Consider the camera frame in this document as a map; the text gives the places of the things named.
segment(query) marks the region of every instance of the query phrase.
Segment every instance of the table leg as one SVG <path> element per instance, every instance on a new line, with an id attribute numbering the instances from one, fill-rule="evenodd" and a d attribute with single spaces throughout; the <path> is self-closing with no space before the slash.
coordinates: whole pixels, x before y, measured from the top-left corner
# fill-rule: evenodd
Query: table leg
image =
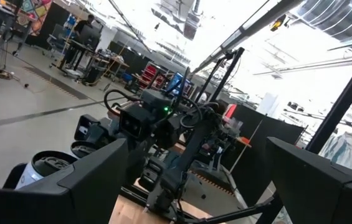
<path id="1" fill-rule="evenodd" d="M 29 36 L 31 29 L 32 29 L 32 21 L 29 21 L 27 23 L 25 30 L 24 30 L 24 33 L 22 34 L 22 40 L 20 43 L 18 43 L 18 48 L 12 52 L 13 56 L 17 56 L 19 54 L 19 51 L 21 51 L 22 46 L 25 44 L 25 41 L 27 39 L 27 36 Z"/>
<path id="2" fill-rule="evenodd" d="M 65 65 L 65 61 L 66 61 L 66 54 L 65 54 L 65 56 L 62 58 L 62 60 L 61 60 L 61 63 L 59 64 L 59 69 L 62 69 L 63 67 L 64 67 L 64 65 Z"/>
<path id="3" fill-rule="evenodd" d="M 91 67 L 91 64 L 93 63 L 93 58 L 94 58 L 94 55 L 90 57 L 90 60 L 88 61 L 85 72 L 87 72 L 89 70 L 89 68 Z"/>
<path id="4" fill-rule="evenodd" d="M 121 64 L 119 64 L 118 68 L 116 69 L 115 74 L 113 74 L 113 78 L 112 78 L 112 81 L 113 81 L 113 82 L 115 81 L 115 78 L 117 77 L 116 75 L 118 74 L 118 72 L 119 72 L 119 70 L 120 70 L 120 67 L 121 67 Z"/>
<path id="5" fill-rule="evenodd" d="M 85 51 L 86 51 L 85 49 L 82 49 L 82 51 L 81 51 L 81 53 L 80 53 L 80 57 L 77 59 L 76 65 L 75 65 L 75 67 L 74 67 L 74 71 L 77 70 L 77 67 L 78 67 L 78 65 L 80 64 L 80 61 L 82 60 Z"/>

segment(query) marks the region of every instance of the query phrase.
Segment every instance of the cable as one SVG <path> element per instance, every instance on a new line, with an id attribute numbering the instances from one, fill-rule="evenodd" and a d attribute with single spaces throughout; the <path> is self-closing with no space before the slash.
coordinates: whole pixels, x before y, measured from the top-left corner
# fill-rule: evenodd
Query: cable
<path id="1" fill-rule="evenodd" d="M 217 106 L 217 109 L 219 108 L 219 104 L 217 102 L 208 102 L 205 103 L 203 106 Z"/>
<path id="2" fill-rule="evenodd" d="M 188 101 L 190 104 L 192 104 L 192 105 L 196 108 L 196 111 L 198 112 L 199 119 L 198 119 L 198 121 L 196 121 L 196 122 L 195 122 L 193 125 L 191 125 L 191 126 L 188 126 L 188 125 L 186 125 L 186 124 L 184 123 L 184 119 L 185 119 L 186 117 L 188 117 L 189 115 L 183 116 L 183 117 L 180 119 L 180 125 L 181 125 L 182 127 L 187 128 L 187 129 L 191 129 L 191 128 L 194 128 L 195 125 L 198 124 L 198 122 L 202 121 L 202 119 L 203 119 L 202 111 L 201 111 L 200 107 L 199 107 L 193 100 L 191 100 L 190 98 L 187 98 L 187 97 L 183 96 L 183 99 L 186 100 L 186 101 Z"/>
<path id="3" fill-rule="evenodd" d="M 180 209 L 181 212 L 181 222 L 184 223 L 185 222 L 185 217 L 184 217 L 184 211 L 183 211 L 183 206 L 181 205 L 181 197 L 183 196 L 183 191 L 187 182 L 187 178 L 188 178 L 188 174 L 185 173 L 184 171 L 181 173 L 181 189 L 179 190 L 178 193 L 178 197 L 177 197 L 177 203 L 178 203 L 178 207 Z"/>
<path id="4" fill-rule="evenodd" d="M 117 112 L 117 111 L 115 111 L 114 109 L 112 109 L 111 106 L 109 106 L 109 104 L 108 104 L 108 95 L 109 95 L 110 93 L 119 93 L 119 94 L 121 94 L 122 96 L 124 96 L 127 100 L 130 100 L 130 101 L 133 101 L 133 102 L 135 102 L 135 101 L 140 101 L 139 98 L 134 98 L 134 97 L 132 97 L 132 96 L 128 96 L 128 95 L 126 95 L 126 93 L 124 93 L 124 92 L 122 92 L 122 91 L 120 91 L 120 90 L 109 90 L 109 91 L 106 92 L 105 95 L 103 96 L 103 103 L 105 104 L 105 107 L 107 107 L 107 109 L 108 109 L 111 113 L 113 113 L 115 116 L 120 116 L 120 113 Z"/>
<path id="5" fill-rule="evenodd" d="M 111 107 L 113 108 L 113 107 L 116 107 L 116 106 L 121 107 L 121 105 L 119 103 L 113 103 Z"/>

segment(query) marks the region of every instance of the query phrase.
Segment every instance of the floor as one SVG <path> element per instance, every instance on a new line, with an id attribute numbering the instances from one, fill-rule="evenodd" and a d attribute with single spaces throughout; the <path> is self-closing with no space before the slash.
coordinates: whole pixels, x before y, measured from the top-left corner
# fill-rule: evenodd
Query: floor
<path id="1" fill-rule="evenodd" d="M 15 47 L 10 43 L 7 51 L 12 52 Z M 5 61 L 1 54 L 4 53 L 0 53 L 0 65 Z M 81 115 L 102 118 L 107 113 L 101 89 L 110 82 L 108 79 L 104 78 L 97 86 L 83 86 L 64 77 L 56 68 L 49 68 L 51 62 L 40 49 L 28 46 L 18 57 L 7 54 L 6 70 L 13 72 L 20 82 L 0 80 L 0 188 L 12 167 L 30 160 L 35 153 L 46 150 L 67 152 L 74 141 L 74 131 Z M 36 71 L 48 74 L 48 80 L 36 75 Z M 59 88 L 55 83 L 65 86 Z M 111 84 L 111 88 L 123 89 L 117 84 Z M 113 94 L 109 98 L 118 97 L 119 94 Z M 203 187 L 207 199 L 201 199 L 194 189 L 188 190 L 183 199 L 211 215 L 238 210 L 233 196 L 222 194 L 206 182 Z M 248 222 L 238 220 L 233 223 Z"/>

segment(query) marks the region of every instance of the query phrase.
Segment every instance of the black panel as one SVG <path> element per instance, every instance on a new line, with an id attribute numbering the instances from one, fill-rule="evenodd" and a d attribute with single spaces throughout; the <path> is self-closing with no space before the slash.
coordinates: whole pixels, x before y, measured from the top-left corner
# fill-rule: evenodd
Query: black panel
<path id="1" fill-rule="evenodd" d="M 352 223 L 352 170 L 276 138 L 262 152 L 293 223 Z"/>
<path id="2" fill-rule="evenodd" d="M 19 190 L 0 190 L 0 223 L 108 223 L 127 156 L 119 139 Z"/>
<path id="3" fill-rule="evenodd" d="M 256 127 L 259 125 L 260 121 L 264 118 L 264 115 L 244 105 L 237 105 L 231 118 L 235 118 L 243 122 L 243 125 L 240 129 L 240 136 L 250 139 Z"/>
<path id="4" fill-rule="evenodd" d="M 69 17 L 69 12 L 60 7 L 56 3 L 52 3 L 45 17 L 43 26 L 37 36 L 29 35 L 26 39 L 26 44 L 36 45 L 43 49 L 48 49 L 47 39 L 49 34 L 52 34 L 56 24 L 63 26 Z"/>
<path id="5" fill-rule="evenodd" d="M 248 138 L 262 120 L 255 135 L 250 139 L 252 147 L 247 147 L 232 171 L 232 177 L 246 204 L 253 206 L 271 182 L 269 171 L 265 169 L 265 164 L 260 155 L 260 151 L 265 149 L 266 138 L 272 136 L 295 144 L 303 128 L 266 117 L 242 105 L 237 106 L 232 117 L 244 123 L 241 127 L 241 136 L 247 136 Z M 243 144 L 238 144 L 234 151 L 226 151 L 221 163 L 226 168 L 231 168 L 235 158 L 238 157 L 244 147 Z"/>
<path id="6" fill-rule="evenodd" d="M 129 65 L 129 67 L 126 68 L 125 73 L 127 74 L 138 73 L 141 75 L 142 71 L 145 69 L 146 65 L 151 60 L 148 57 L 144 57 L 144 55 L 138 55 L 138 53 L 132 50 L 128 50 L 127 48 L 121 51 L 123 46 L 124 44 L 121 42 L 119 43 L 111 42 L 109 45 L 109 50 L 111 50 L 112 52 L 115 52 L 116 54 L 119 54 L 121 52 L 121 56 L 123 57 L 125 63 Z M 113 67 L 111 68 L 112 71 L 116 70 L 115 66 L 117 65 L 113 65 Z"/>

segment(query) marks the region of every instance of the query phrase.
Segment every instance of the metal rod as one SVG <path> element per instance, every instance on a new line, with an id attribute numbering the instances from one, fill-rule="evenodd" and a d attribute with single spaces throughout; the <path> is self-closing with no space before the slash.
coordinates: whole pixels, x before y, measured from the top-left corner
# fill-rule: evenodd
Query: metal rod
<path id="1" fill-rule="evenodd" d="M 214 90 L 214 93 L 211 96 L 211 100 L 210 102 L 214 102 L 217 98 L 217 96 L 219 96 L 221 90 L 224 87 L 224 84 L 226 84 L 227 79 L 230 77 L 231 72 L 233 71 L 233 69 L 235 68 L 235 66 L 237 65 L 237 62 L 239 61 L 241 55 L 244 53 L 245 49 L 243 49 L 242 47 L 238 48 L 237 52 L 234 55 L 234 59 L 232 60 L 230 67 L 227 69 L 226 74 L 224 74 L 223 79 L 220 81 L 219 86 L 216 88 L 216 90 Z"/>
<path id="2" fill-rule="evenodd" d="M 256 131 L 258 130 L 258 128 L 260 127 L 260 125 L 262 124 L 263 119 L 260 120 L 259 124 L 256 126 L 255 131 L 253 132 L 253 134 L 251 135 L 251 137 L 249 138 L 249 140 L 252 140 L 252 138 L 255 136 Z M 242 152 L 240 152 L 238 158 L 235 160 L 234 164 L 232 165 L 231 169 L 230 169 L 230 174 L 232 173 L 232 171 L 234 170 L 235 166 L 237 165 L 237 163 L 239 162 L 240 158 L 242 157 L 243 153 L 246 150 L 247 145 L 245 144 L 244 149 L 242 150 Z"/>
<path id="3" fill-rule="evenodd" d="M 352 104 L 352 77 L 317 129 L 306 150 L 318 154 Z"/>
<path id="4" fill-rule="evenodd" d="M 203 84 L 202 90 L 198 93 L 198 96 L 195 99 L 195 103 L 197 103 L 199 101 L 199 99 L 201 98 L 202 94 L 205 92 L 206 87 L 211 82 L 213 75 L 217 72 L 217 70 L 219 69 L 220 65 L 222 65 L 225 60 L 226 60 L 226 58 L 222 58 L 222 59 L 217 60 L 216 66 L 214 66 L 214 68 L 213 68 L 211 74 L 209 75 L 209 77 L 207 78 L 205 84 Z"/>
<path id="5" fill-rule="evenodd" d="M 324 68 L 335 68 L 335 67 L 343 67 L 343 66 L 350 66 L 352 65 L 352 58 L 348 60 L 330 60 L 326 62 L 318 62 L 318 63 L 309 63 L 305 65 L 296 65 L 293 67 L 287 67 L 287 68 L 278 68 L 277 72 L 271 71 L 271 72 L 260 72 L 260 73 L 255 73 L 253 75 L 279 75 L 283 73 L 289 73 L 289 72 L 301 72 L 301 71 L 306 71 L 306 70 L 318 70 L 318 69 L 324 69 Z"/>
<path id="6" fill-rule="evenodd" d="M 191 220 L 190 222 L 189 222 L 189 220 L 186 220 L 186 221 L 187 221 L 187 223 L 192 223 L 192 224 L 226 223 L 229 221 L 238 220 L 240 218 L 249 217 L 251 215 L 265 212 L 266 210 L 268 210 L 269 208 L 271 208 L 274 205 L 273 201 L 274 201 L 274 198 L 270 197 L 269 199 L 267 199 L 263 203 L 258 203 L 257 205 L 254 205 L 254 206 L 251 206 L 249 208 L 245 208 L 245 209 L 242 209 L 239 211 L 230 212 L 230 213 L 219 215 L 216 217 L 205 218 L 202 220 Z"/>
<path id="7" fill-rule="evenodd" d="M 280 196 L 275 192 L 271 201 L 272 206 L 262 213 L 256 224 L 272 224 L 283 207 Z"/>
<path id="8" fill-rule="evenodd" d="M 281 0 L 277 5 L 275 5 L 272 9 L 270 9 L 264 16 L 254 22 L 251 26 L 245 27 L 245 23 L 242 24 L 235 32 L 232 33 L 230 37 L 220 45 L 220 50 L 215 54 L 208 56 L 198 68 L 196 68 L 193 73 L 199 72 L 206 66 L 210 65 L 212 62 L 217 60 L 221 55 L 224 54 L 227 50 L 233 49 L 241 42 L 243 42 L 246 38 L 253 36 L 259 30 L 269 25 L 271 22 L 277 20 L 280 16 L 293 9 L 295 6 L 299 5 L 302 0 Z M 240 31 L 240 34 L 230 40 L 236 32 Z"/>

